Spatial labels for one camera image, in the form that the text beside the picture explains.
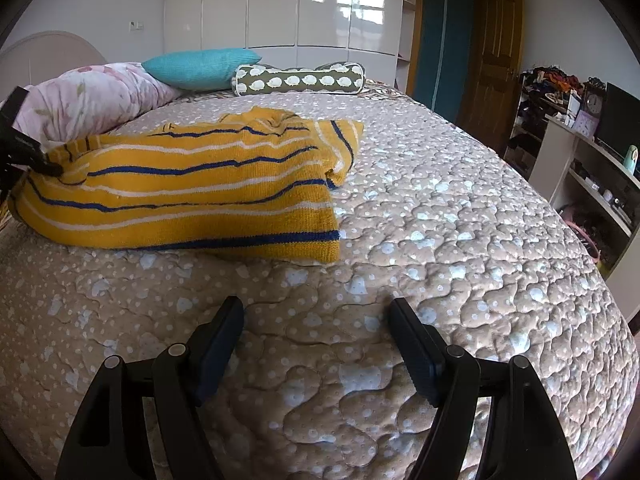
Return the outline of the yellow striped knit sweater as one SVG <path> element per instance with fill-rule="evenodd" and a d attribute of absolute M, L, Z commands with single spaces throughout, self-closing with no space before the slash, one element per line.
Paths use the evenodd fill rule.
<path fill-rule="evenodd" d="M 27 171 L 8 205 L 63 245 L 333 262 L 331 193 L 362 137 L 353 119 L 263 107 L 212 124 L 88 136 L 51 150 L 61 173 Z"/>

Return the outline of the pink floral duvet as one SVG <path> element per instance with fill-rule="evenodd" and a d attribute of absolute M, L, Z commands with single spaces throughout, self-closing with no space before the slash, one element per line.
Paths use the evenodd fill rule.
<path fill-rule="evenodd" d="M 14 128 L 49 145 L 110 131 L 181 94 L 138 62 L 74 68 L 26 90 Z"/>

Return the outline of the round beige headboard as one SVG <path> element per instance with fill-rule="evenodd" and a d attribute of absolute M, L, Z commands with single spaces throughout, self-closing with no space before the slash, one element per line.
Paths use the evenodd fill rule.
<path fill-rule="evenodd" d="M 89 41 L 71 32 L 37 32 L 12 44 L 0 55 L 0 98 L 16 86 L 55 78 L 73 68 L 106 63 Z"/>

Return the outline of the teal pillow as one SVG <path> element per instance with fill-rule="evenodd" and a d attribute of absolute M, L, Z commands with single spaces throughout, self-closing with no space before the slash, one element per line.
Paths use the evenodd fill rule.
<path fill-rule="evenodd" d="M 256 64 L 261 59 L 253 50 L 225 48 L 166 53 L 141 66 L 155 79 L 177 89 L 217 91 L 231 88 L 240 65 Z"/>

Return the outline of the beige dotted quilted bedspread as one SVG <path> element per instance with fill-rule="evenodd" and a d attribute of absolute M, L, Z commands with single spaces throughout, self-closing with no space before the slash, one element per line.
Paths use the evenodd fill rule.
<path fill-rule="evenodd" d="M 212 122 L 254 106 L 362 122 L 333 195 L 337 262 L 233 260 L 208 252 L 110 252 L 1 232 L 1 427 L 44 478 L 55 473 L 103 360 L 157 356 L 238 296 L 245 330 L 207 439 L 233 478 L 402 479 L 434 420 L 384 322 L 405 298 L 420 320 L 482 359 L 532 362 L 578 476 L 615 451 L 634 404 L 634 338 L 590 255 L 493 151 L 389 88 L 360 96 L 221 92 L 123 125 Z"/>

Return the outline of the white shelf desk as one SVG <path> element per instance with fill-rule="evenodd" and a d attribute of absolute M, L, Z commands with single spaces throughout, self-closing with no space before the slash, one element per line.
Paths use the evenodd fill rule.
<path fill-rule="evenodd" d="M 596 214 L 588 237 L 601 272 L 626 318 L 639 311 L 639 180 L 601 144 L 549 117 L 533 171 L 533 188 L 565 219 Z"/>

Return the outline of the white glossy wardrobe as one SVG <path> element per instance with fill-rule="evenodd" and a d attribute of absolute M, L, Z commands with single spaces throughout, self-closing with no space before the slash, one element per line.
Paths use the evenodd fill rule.
<path fill-rule="evenodd" d="M 407 87 L 416 0 L 165 0 L 167 52 L 249 48 L 262 62 L 314 68 L 355 61 Z"/>

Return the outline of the small desk clock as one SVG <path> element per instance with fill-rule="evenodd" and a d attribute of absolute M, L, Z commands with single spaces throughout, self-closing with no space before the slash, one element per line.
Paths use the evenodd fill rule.
<path fill-rule="evenodd" d="M 600 122 L 605 98 L 605 88 L 585 84 L 582 102 L 574 121 L 573 129 L 587 139 L 594 139 Z"/>

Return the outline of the black monitor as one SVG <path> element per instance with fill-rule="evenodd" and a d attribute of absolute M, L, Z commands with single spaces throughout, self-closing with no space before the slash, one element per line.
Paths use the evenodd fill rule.
<path fill-rule="evenodd" d="M 597 142 L 623 160 L 631 145 L 639 147 L 639 136 L 640 100 L 609 82 L 596 131 Z"/>

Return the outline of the olive white-patterned bolster pillow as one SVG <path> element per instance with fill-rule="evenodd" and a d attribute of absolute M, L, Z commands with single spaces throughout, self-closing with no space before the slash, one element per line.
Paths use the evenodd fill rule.
<path fill-rule="evenodd" d="M 243 64 L 231 79 L 236 96 L 286 92 L 358 94 L 365 83 L 366 72 L 357 62 L 334 62 L 316 68 Z"/>

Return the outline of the brown wooden door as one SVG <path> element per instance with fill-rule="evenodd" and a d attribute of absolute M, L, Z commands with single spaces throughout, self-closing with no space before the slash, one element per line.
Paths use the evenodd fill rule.
<path fill-rule="evenodd" d="M 476 0 L 468 76 L 457 124 L 498 155 L 520 98 L 525 0 Z"/>

